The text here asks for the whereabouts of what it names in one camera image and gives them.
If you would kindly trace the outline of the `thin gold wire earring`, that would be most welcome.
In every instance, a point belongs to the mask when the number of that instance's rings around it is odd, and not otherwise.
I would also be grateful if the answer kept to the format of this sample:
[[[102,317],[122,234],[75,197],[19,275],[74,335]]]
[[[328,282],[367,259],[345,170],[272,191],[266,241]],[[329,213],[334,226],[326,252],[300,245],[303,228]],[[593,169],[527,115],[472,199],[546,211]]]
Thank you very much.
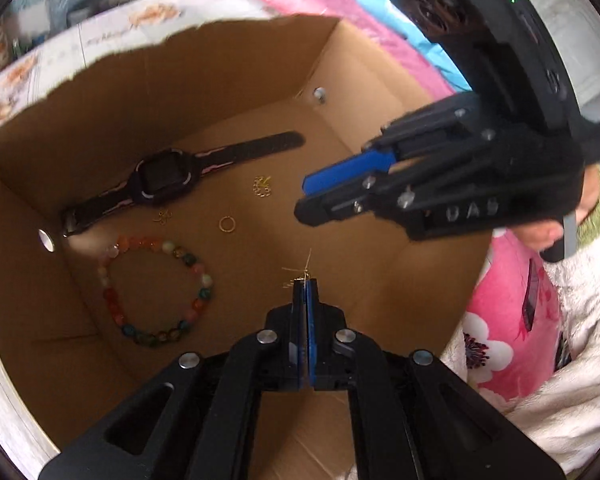
[[[312,249],[309,249],[306,255],[306,261],[301,268],[290,268],[289,266],[283,266],[282,270],[290,275],[287,281],[284,281],[283,289],[290,289],[294,287],[298,281],[305,283],[312,278],[310,271],[310,263],[312,259]]]

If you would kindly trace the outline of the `brown cardboard box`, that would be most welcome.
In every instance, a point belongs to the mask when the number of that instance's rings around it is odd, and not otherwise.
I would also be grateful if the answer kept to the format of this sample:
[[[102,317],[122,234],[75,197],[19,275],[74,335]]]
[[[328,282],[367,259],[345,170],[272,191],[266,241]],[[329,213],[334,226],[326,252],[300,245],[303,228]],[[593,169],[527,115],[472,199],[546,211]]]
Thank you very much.
[[[410,112],[336,18],[217,21],[101,58],[0,127],[0,445],[28,479],[181,353],[226,351],[286,304],[312,249],[320,296],[381,347],[440,353],[483,264],[486,234],[411,242],[361,214],[309,228],[294,218],[307,174],[358,152]],[[418,104],[412,110],[425,106]],[[72,237],[60,212],[129,177],[164,148],[188,152],[294,130],[296,150],[204,177],[170,206],[135,206]],[[253,180],[270,176],[272,194]],[[192,331],[159,349],[125,339],[97,267],[120,237],[173,240],[207,266],[213,297]]]

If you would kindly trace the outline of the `pink blanket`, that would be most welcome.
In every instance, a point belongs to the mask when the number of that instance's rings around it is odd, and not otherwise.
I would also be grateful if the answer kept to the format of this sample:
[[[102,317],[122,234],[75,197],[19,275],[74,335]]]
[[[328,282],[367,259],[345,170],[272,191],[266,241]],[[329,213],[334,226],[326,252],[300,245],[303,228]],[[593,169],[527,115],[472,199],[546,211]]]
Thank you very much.
[[[462,90],[453,67],[440,53],[419,53],[388,26],[387,0],[260,0],[284,15],[336,16],[353,32],[352,44],[366,51],[361,61],[329,62],[368,76],[377,62],[400,82],[405,108]],[[443,352],[449,367],[494,405],[507,410],[535,393],[554,373],[559,301],[540,256],[508,229],[496,229],[462,321]]]

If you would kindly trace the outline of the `small gold charm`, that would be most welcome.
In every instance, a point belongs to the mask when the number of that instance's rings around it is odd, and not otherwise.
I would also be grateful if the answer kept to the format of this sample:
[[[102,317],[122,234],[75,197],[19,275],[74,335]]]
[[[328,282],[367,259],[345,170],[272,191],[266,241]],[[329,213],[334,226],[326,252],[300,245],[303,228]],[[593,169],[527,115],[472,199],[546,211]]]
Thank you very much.
[[[152,219],[152,222],[160,224],[160,226],[165,226],[172,218],[172,211],[168,208],[159,209],[155,218]]]

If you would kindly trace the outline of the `gold flower earring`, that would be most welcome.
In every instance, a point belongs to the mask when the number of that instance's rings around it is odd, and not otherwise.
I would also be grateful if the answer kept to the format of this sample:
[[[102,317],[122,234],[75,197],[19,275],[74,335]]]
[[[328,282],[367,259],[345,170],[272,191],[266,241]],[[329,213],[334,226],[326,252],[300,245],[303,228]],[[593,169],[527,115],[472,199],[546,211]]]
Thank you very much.
[[[271,177],[257,176],[253,180],[252,190],[255,196],[260,198],[268,197],[272,194]]]

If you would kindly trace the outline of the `black pink smartwatch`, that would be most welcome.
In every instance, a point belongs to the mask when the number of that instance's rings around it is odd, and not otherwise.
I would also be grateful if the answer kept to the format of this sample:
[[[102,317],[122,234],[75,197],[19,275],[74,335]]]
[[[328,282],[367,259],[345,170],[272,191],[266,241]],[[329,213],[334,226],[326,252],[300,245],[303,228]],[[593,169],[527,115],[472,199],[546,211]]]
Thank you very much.
[[[138,162],[125,181],[61,211],[62,234],[81,234],[100,219],[126,207],[164,205],[188,194],[209,174],[295,150],[305,143],[301,133],[285,131],[197,153],[168,148]]]

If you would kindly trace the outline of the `white fleece right sleeve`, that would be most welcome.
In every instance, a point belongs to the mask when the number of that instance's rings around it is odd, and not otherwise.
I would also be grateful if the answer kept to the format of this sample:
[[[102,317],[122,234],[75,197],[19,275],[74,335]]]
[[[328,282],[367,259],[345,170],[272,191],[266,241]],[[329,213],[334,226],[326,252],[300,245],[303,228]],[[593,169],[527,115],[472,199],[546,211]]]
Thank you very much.
[[[541,250],[562,227],[493,232],[442,362],[575,477],[600,450],[600,165],[585,171],[577,248]]]

